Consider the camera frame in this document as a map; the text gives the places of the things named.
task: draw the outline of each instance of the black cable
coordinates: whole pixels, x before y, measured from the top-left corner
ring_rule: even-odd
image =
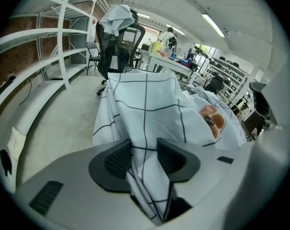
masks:
[[[29,95],[30,95],[30,93],[31,93],[31,89],[32,89],[32,82],[31,82],[31,80],[30,80],[30,84],[31,84],[31,86],[30,86],[30,91],[29,91],[29,93],[28,93],[28,96],[21,102],[21,103],[19,103],[19,105],[21,105],[23,102],[25,102],[26,101],[26,99],[29,97]]]

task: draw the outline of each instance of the white paper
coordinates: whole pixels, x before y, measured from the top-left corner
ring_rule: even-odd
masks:
[[[17,129],[12,127],[12,135],[11,139],[7,143],[7,147],[10,151],[10,154],[17,160],[19,159],[21,151],[24,147],[25,138],[26,136],[22,135]]]

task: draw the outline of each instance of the storage rack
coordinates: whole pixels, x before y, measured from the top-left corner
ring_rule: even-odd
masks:
[[[84,1],[92,2],[92,7],[89,11],[83,11],[75,6],[76,3]],[[85,43],[86,41],[94,40],[95,28],[92,22],[95,19],[93,16],[95,4],[96,0],[22,0],[12,13],[12,18],[36,16],[37,21],[41,21],[43,17],[54,16],[58,18],[58,27],[40,28],[41,25],[37,22],[36,29],[15,32],[0,38],[1,54],[10,48],[30,41],[51,36],[57,37],[57,46],[47,58],[42,56],[41,48],[36,43],[38,45],[39,61],[18,72],[12,84],[0,94],[1,106],[21,83],[33,74],[44,70],[42,73],[45,81],[32,89],[27,99],[16,106],[13,114],[2,118],[5,122],[0,124],[0,151],[6,150],[12,163],[12,173],[8,173],[5,176],[0,159],[0,180],[10,193],[14,193],[16,188],[16,171],[19,159],[14,157],[7,148],[8,141],[12,135],[12,128],[15,128],[21,135],[26,136],[34,119],[51,96],[63,85],[65,85],[66,89],[69,89],[70,78],[87,66],[88,56],[86,55]],[[63,28],[64,19],[70,20],[70,29]],[[63,50],[63,36],[70,37],[69,50]],[[51,67],[55,68],[51,74],[46,74],[46,72],[48,73],[46,68],[55,62],[59,62],[59,64]]]

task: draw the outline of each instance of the yellow container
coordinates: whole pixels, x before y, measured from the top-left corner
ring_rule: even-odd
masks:
[[[161,49],[161,45],[162,45],[162,43],[153,42],[151,52],[156,54],[156,51]]]

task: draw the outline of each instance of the ceiling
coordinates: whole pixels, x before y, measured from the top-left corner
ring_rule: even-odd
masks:
[[[287,40],[267,4],[262,0],[106,0],[108,5],[126,4],[150,16],[139,22],[159,30],[171,24],[185,33],[183,40],[204,44],[241,57],[263,71],[280,67],[276,57],[285,58]],[[202,17],[208,13],[219,28],[220,37]]]

